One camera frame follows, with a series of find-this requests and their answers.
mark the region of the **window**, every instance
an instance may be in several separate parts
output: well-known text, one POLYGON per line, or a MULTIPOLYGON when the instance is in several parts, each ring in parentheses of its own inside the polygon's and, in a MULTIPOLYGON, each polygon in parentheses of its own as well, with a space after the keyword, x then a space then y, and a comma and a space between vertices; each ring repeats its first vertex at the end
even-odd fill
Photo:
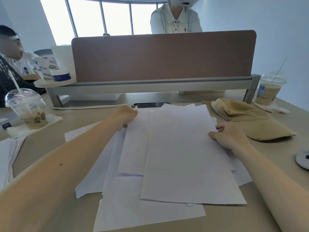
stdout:
POLYGON ((131 4, 134 35, 151 34, 150 17, 156 4, 131 4))
POLYGON ((40 0, 57 45, 74 37, 151 34, 150 17, 162 3, 40 0))
POLYGON ((75 37, 64 0, 41 0, 56 45, 71 44, 75 37))
POLYGON ((69 4, 79 37, 103 36, 104 26, 98 1, 69 0, 69 4))
POLYGON ((129 4, 102 2, 107 33, 131 35, 129 4))

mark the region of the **window frame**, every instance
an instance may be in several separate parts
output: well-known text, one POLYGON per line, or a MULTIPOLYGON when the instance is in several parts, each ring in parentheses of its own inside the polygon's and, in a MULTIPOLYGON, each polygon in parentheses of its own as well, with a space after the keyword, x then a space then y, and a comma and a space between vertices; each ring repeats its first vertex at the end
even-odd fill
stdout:
MULTIPOLYGON (((102 6, 102 2, 110 2, 110 3, 124 3, 124 4, 129 4, 129 13, 130 13, 130 23, 131 23, 131 32, 132 35, 134 35, 134 29, 133 29, 133 20, 132 20, 132 9, 131 9, 131 4, 156 4, 156 8, 158 9, 158 4, 164 4, 166 2, 153 2, 153 1, 119 1, 119 0, 90 0, 90 1, 98 1, 100 4, 100 9, 101 9, 101 15, 102 15, 102 22, 103 22, 103 27, 104 27, 104 33, 107 33, 107 28, 106 28, 106 23, 105 23, 105 17, 104 17, 104 10, 102 6)), ((74 18, 72 16, 69 0, 65 0, 66 7, 68 10, 68 14, 71 20, 72 28, 75 37, 78 37, 75 23, 74 23, 74 18)))

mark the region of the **white shirt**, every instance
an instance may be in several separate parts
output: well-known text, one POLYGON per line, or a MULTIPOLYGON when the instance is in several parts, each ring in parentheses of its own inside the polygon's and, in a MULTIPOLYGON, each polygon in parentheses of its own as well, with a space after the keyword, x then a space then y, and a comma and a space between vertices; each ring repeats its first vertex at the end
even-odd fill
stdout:
POLYGON ((12 66, 12 68, 20 75, 30 75, 34 74, 34 70, 37 65, 33 62, 32 58, 38 57, 35 53, 23 52, 23 56, 19 60, 14 60, 3 56, 3 58, 12 66))
POLYGON ((189 7, 183 7, 178 19, 175 19, 168 3, 151 14, 152 34, 202 32, 197 13, 189 7))

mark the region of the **table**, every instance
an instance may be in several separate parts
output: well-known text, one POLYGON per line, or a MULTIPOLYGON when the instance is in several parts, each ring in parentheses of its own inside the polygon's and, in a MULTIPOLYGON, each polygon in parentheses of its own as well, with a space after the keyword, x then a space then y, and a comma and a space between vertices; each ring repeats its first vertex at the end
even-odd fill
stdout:
MULTIPOLYGON (((151 93, 149 102, 164 101, 169 102, 197 102, 207 100, 205 96, 210 96, 209 100, 215 99, 215 95, 175 95, 170 93, 151 93)), ((71 130, 98 122, 114 112, 110 109, 92 110, 68 110, 57 111, 51 109, 51 102, 47 95, 43 96, 50 108, 47 113, 62 116, 63 120, 44 128, 28 136, 19 152, 13 165, 14 175, 18 175, 34 161, 52 151, 56 147, 65 143, 64 133, 71 130)), ((137 99, 136 95, 127 95, 120 101, 143 102, 145 95, 137 99)), ((269 160, 282 169, 288 176, 309 191, 309 171, 299 167, 294 161, 294 155, 301 147, 309 148, 309 112, 302 110, 280 99, 276 99, 277 104, 291 111, 290 115, 271 114, 276 120, 285 124, 288 128, 298 133, 293 138, 282 138, 280 141, 257 142, 250 140, 252 145, 265 155, 269 160)), ((218 123, 223 121, 211 107, 208 107, 210 114, 217 117, 218 123)), ((10 112, 7 108, 1 108, 0 114, 10 112)), ((0 140, 7 138, 6 132, 0 132, 0 140)), ((269 212, 260 193, 254 183, 248 183, 240 187, 246 201, 246 206, 214 206, 204 205, 205 217, 187 220, 164 222, 152 225, 139 226, 115 231, 191 231, 191 232, 277 232, 280 228, 269 212)), ((68 199, 58 209, 56 214, 44 228, 44 232, 92 232, 95 216, 98 209, 101 193, 85 195, 76 199, 75 192, 72 191, 68 199)))

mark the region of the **man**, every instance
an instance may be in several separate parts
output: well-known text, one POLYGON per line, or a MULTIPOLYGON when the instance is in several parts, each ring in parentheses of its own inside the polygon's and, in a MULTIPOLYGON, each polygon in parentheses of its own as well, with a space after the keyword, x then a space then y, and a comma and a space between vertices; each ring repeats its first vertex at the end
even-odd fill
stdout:
MULTIPOLYGON (((0 231, 39 232, 87 175, 102 149, 137 111, 121 106, 106 120, 46 154, 0 191, 0 231)), ((247 168, 282 231, 308 232, 309 192, 249 143, 233 122, 209 132, 247 168)))
POLYGON ((37 79, 34 73, 36 65, 32 58, 38 55, 26 52, 22 47, 20 36, 4 25, 0 25, 0 54, 22 78, 37 79))
POLYGON ((152 34, 202 32, 197 13, 181 3, 178 0, 168 0, 168 3, 151 14, 152 34))

